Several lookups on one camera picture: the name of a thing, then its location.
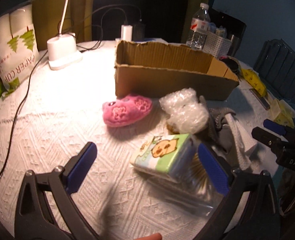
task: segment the pink plush toy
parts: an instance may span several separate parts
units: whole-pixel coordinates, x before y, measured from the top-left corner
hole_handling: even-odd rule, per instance
[[[121,100],[103,104],[103,121],[110,127],[121,127],[146,117],[152,101],[139,95],[128,95]]]

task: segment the textured tablecloth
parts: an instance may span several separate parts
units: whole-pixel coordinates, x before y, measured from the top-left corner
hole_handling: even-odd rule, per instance
[[[160,232],[169,240],[192,239],[208,220],[208,209],[192,214],[157,197],[153,184],[129,165],[131,153],[148,137],[167,133],[162,111],[155,107],[137,124],[108,129],[101,116],[102,104],[115,99],[115,42],[103,42],[100,49],[83,55],[78,64],[59,71],[51,71],[44,65],[32,76],[30,93],[19,113],[9,162],[0,182],[1,222],[13,234],[17,195],[26,170],[49,172],[56,165],[65,165],[87,141],[93,141],[98,157],[73,199],[99,234],[129,240]],[[268,113],[248,88],[247,83],[241,83],[227,101],[209,102],[209,106],[233,108],[251,132],[253,127],[262,126]],[[26,89],[27,81],[12,95],[0,99],[0,170],[14,114]],[[267,169],[274,174],[278,167],[275,159],[267,147],[259,145],[252,168],[256,172]],[[58,224],[66,229],[50,195],[49,201]]]

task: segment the open brown cardboard box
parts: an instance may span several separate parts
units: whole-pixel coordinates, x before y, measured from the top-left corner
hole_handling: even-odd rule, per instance
[[[121,41],[116,49],[115,94],[160,98],[193,88],[207,100],[225,100],[239,85],[222,61],[185,45]]]

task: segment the white plastic basket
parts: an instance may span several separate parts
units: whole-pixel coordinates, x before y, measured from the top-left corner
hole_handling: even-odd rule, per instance
[[[207,37],[202,51],[216,58],[226,56],[232,42],[209,31],[206,32],[206,35]]]

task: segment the white lamp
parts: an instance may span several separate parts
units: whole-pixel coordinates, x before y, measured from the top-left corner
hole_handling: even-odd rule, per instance
[[[83,58],[82,53],[76,48],[75,33],[62,34],[68,1],[65,0],[59,35],[47,41],[49,65],[52,70],[62,69]]]

